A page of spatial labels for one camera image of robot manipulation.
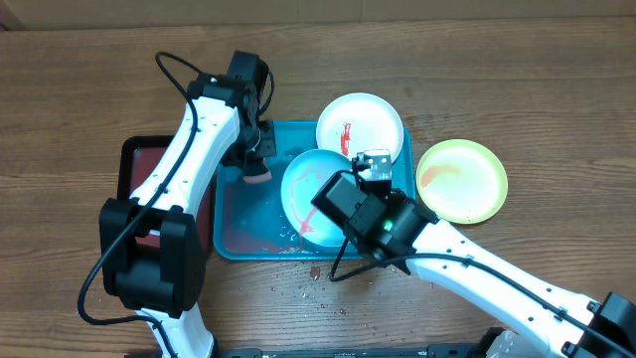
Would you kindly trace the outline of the green orange scrub sponge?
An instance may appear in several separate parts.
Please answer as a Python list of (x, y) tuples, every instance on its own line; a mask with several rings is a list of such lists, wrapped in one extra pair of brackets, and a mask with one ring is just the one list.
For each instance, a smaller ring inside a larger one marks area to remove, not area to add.
[(272, 174), (266, 164), (266, 159), (248, 161), (242, 169), (242, 178), (246, 184), (259, 184), (269, 181)]

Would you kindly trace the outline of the light blue plastic plate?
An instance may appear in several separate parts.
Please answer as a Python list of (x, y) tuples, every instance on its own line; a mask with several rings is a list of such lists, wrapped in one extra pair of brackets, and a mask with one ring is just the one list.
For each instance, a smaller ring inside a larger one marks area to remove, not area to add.
[(335, 249), (344, 241), (342, 230), (322, 214), (311, 200), (337, 171), (351, 169), (347, 157), (326, 149), (312, 149), (294, 158), (284, 171), (282, 208), (302, 243)]

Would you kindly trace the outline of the yellow-green plastic plate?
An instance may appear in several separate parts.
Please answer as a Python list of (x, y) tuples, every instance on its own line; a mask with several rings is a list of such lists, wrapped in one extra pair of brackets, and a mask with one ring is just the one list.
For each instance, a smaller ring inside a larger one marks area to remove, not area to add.
[(448, 139), (427, 149), (418, 161), (415, 184), (426, 207), (460, 225), (482, 223), (496, 215), (509, 188), (500, 159), (467, 139)]

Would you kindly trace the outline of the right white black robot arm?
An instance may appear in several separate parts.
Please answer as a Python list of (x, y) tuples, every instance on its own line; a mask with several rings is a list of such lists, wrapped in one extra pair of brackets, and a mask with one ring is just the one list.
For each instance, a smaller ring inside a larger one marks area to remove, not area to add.
[(439, 284), (509, 326), (540, 357), (632, 357), (635, 305), (551, 285), (478, 246), (426, 206), (391, 186), (385, 155), (358, 154), (349, 243), (370, 268), (395, 266)]

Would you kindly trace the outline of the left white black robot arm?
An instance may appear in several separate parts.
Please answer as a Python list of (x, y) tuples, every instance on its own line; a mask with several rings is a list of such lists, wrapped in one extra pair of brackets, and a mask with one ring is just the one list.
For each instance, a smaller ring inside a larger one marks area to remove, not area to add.
[(132, 310), (124, 322), (144, 321), (161, 357), (214, 357), (218, 348), (197, 300), (208, 246), (198, 212), (219, 165), (262, 182), (275, 154), (273, 128), (260, 121), (273, 75), (201, 73), (181, 93), (183, 121), (150, 175), (125, 199), (107, 200), (99, 214), (101, 257), (86, 278)]

